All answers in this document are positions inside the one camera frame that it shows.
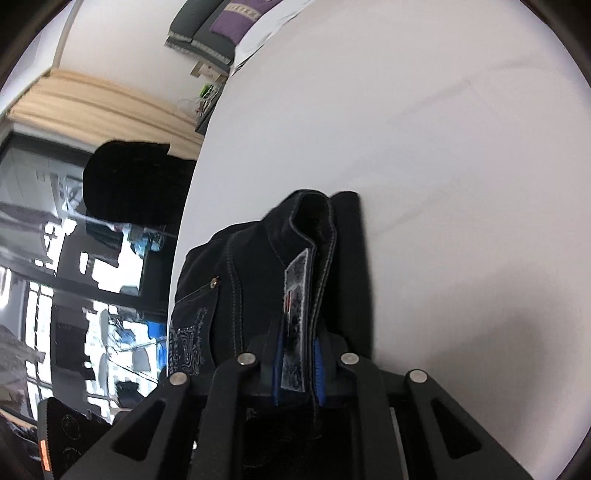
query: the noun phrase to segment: pillow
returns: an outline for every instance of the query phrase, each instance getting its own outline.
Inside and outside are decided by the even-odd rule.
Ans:
[[[229,38],[234,45],[238,45],[255,22],[280,2],[281,0],[240,0],[240,3],[231,2],[216,18],[209,31]]]

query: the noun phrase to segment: contrast stitching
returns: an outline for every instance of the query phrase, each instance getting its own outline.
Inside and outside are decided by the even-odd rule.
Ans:
[[[232,258],[231,247],[237,233],[238,232],[233,233],[226,244],[226,269],[228,271],[228,276],[230,277],[230,284],[232,285],[232,343],[234,347],[234,355],[238,353],[238,346],[236,345],[236,282],[238,279],[235,278],[236,274],[233,269],[234,261]],[[240,334],[240,337],[242,337],[242,325],[240,325]]]

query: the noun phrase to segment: glass window pane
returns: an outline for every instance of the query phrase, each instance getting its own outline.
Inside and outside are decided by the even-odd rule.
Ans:
[[[123,304],[166,304],[176,239],[87,216],[82,167],[53,147],[49,157],[12,142],[0,158],[0,342],[17,353],[0,378],[0,406],[36,417],[37,403],[55,395],[110,418],[122,402],[117,383],[132,392],[124,403],[157,385],[166,318],[101,291]]]
[[[1,377],[0,406],[35,417],[37,403],[55,396],[111,420],[112,412],[156,387],[167,360],[165,316],[33,285],[16,274],[10,299],[0,309],[0,342],[12,342],[18,352],[10,378]],[[13,325],[5,311],[16,313]],[[125,382],[123,397],[119,382]]]

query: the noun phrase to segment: hanging clothes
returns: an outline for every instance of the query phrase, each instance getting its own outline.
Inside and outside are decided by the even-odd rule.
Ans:
[[[13,205],[12,203],[0,202],[0,211],[29,225],[45,225],[46,223],[55,223],[61,225],[61,219],[56,217],[51,212],[37,210],[21,205]]]

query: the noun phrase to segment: white wall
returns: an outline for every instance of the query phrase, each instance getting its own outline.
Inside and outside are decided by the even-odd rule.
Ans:
[[[195,58],[164,46],[185,0],[85,0],[60,68],[118,82],[177,103],[205,84],[190,75]]]
[[[18,60],[6,83],[0,90],[0,115],[17,100],[29,86],[49,70],[59,51],[60,38],[68,22],[75,1],[72,0],[33,39]]]

